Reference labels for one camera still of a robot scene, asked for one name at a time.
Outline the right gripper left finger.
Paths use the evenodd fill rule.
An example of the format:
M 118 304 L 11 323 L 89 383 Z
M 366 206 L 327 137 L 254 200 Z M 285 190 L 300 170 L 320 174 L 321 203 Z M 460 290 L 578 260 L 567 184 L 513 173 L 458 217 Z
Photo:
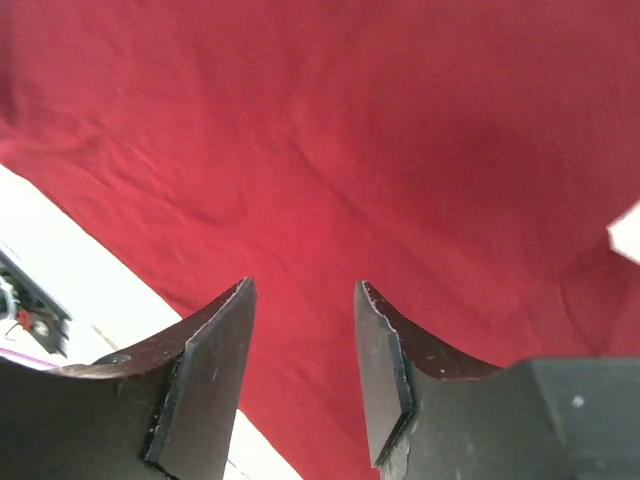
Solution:
M 246 278 L 91 365 L 1 363 L 5 479 L 220 479 L 256 310 Z

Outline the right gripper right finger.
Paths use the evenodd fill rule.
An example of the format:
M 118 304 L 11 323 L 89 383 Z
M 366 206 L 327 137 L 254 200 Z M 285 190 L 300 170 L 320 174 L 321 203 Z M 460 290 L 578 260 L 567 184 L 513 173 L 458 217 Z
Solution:
M 384 479 L 635 479 L 639 362 L 541 358 L 499 368 L 354 291 L 372 466 Z

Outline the dark red t-shirt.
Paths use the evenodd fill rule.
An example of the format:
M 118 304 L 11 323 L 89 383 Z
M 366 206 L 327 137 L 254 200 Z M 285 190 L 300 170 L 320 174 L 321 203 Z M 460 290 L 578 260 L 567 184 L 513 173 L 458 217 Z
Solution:
M 243 277 L 241 407 L 371 479 L 353 294 L 477 358 L 635 356 L 635 1 L 5 1 L 1 161 L 179 313 Z

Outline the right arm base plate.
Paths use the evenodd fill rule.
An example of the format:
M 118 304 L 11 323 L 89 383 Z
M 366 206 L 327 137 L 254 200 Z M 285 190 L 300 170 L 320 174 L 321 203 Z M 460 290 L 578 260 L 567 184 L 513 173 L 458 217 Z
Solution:
M 25 330 L 49 354 L 68 357 L 71 314 L 27 272 L 1 243 L 1 320 Z

